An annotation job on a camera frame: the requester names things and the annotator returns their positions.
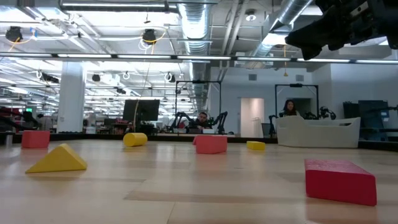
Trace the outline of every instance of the red rectangular block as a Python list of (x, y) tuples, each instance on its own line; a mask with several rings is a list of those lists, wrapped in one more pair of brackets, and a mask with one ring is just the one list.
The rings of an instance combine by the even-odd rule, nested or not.
[(22, 133), (22, 147), (46, 148), (50, 143), (50, 131), (24, 131)]
[(216, 154), (226, 152), (227, 137), (226, 136), (196, 136), (195, 144), (198, 154)]
[(377, 204), (376, 178), (350, 161), (306, 159), (305, 189), (312, 198)]

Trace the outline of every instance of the person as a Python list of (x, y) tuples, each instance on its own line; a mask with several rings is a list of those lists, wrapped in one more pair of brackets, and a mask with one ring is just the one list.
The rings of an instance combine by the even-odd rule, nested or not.
[(205, 112), (200, 112), (198, 118), (195, 121), (195, 126), (198, 129), (211, 129), (211, 125), (208, 123), (207, 114)]
[(52, 128), (52, 120), (43, 114), (37, 115), (37, 122), (41, 131), (50, 131)]
[(286, 100), (283, 112), (283, 117), (285, 116), (300, 116), (300, 113), (296, 110), (293, 100)]
[(133, 133), (134, 132), (134, 126), (132, 125), (132, 122), (129, 122), (126, 130), (124, 131), (124, 133)]

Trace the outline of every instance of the white pillar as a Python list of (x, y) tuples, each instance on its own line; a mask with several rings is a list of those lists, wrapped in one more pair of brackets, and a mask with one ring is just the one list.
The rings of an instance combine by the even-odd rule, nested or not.
[(63, 62), (57, 132), (82, 132), (86, 71), (80, 62)]

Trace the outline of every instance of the ceiling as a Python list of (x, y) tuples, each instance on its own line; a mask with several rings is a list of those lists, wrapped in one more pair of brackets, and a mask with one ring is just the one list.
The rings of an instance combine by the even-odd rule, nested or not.
[[(186, 54), (181, 17), (175, 13), (162, 12), (98, 12), (98, 11), (64, 11), (57, 7), (15, 7), (13, 0), (6, 0), (5, 6), (0, 6), (0, 52), (43, 52), (43, 53), (81, 53), (81, 54)], [(210, 1), (210, 54), (220, 55), (223, 47), (227, 23), (231, 18), (239, 18), (242, 1), (236, 15), (231, 15), (232, 0)], [(279, 10), (281, 0), (249, 1), (247, 9), (255, 9), (256, 20), (242, 20), (238, 29), (238, 39), (232, 46), (231, 54), (246, 53), (254, 50), (262, 41), (262, 26), (267, 14)], [(295, 22), (295, 28), (305, 26), (319, 18), (320, 11), (316, 6), (309, 6)], [(10, 26), (20, 26), (24, 44), (13, 44), (5, 38)], [(146, 29), (154, 29), (159, 39), (154, 47), (145, 49), (142, 46), (142, 34)], [(367, 47), (345, 47), (336, 52), (324, 50), (322, 58), (384, 58), (391, 54), (386, 46), (379, 42), (371, 43)], [(288, 45), (276, 45), (271, 53), (274, 57), (301, 57), (300, 51)], [(38, 70), (54, 76), (62, 81), (62, 61), (57, 60), (22, 60), (18, 58), (0, 58), (0, 85), (26, 85), (21, 88), (1, 88), (1, 106), (10, 105), (38, 105), (39, 112), (51, 114), (57, 111), (59, 86), (46, 83), (39, 78)], [(160, 62), (83, 62), (87, 70), (86, 105), (85, 111), (99, 112), (112, 116), (120, 114), (126, 98), (158, 98), (162, 100), (161, 114), (173, 115), (175, 101), (175, 83), (165, 80), (165, 75), (175, 75), (179, 81), (189, 81), (189, 62), (160, 63)], [(285, 63), (275, 63), (268, 70), (283, 68)], [(287, 67), (310, 69), (309, 63), (290, 63)], [(244, 68), (234, 68), (232, 65), (226, 76), (229, 82), (239, 83), (236, 74), (245, 71)], [(256, 70), (261, 74), (276, 72)], [(94, 82), (92, 76), (98, 74), (100, 82)], [(144, 90), (143, 86), (152, 87)], [(116, 93), (114, 88), (104, 86), (125, 87), (125, 95)], [(193, 96), (196, 87), (192, 84), (185, 86), (178, 96), (178, 110), (194, 114), (197, 98)]]

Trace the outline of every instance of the wooden floor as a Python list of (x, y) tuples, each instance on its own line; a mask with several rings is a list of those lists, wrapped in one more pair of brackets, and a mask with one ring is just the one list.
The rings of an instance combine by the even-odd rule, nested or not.
[[(226, 154), (196, 155), (188, 142), (128, 151), (121, 141), (67, 143), (86, 171), (25, 175), (47, 150), (0, 148), (0, 223), (398, 223), (394, 152), (229, 144)], [(373, 173), (378, 205), (306, 198), (306, 158), (347, 159)]]

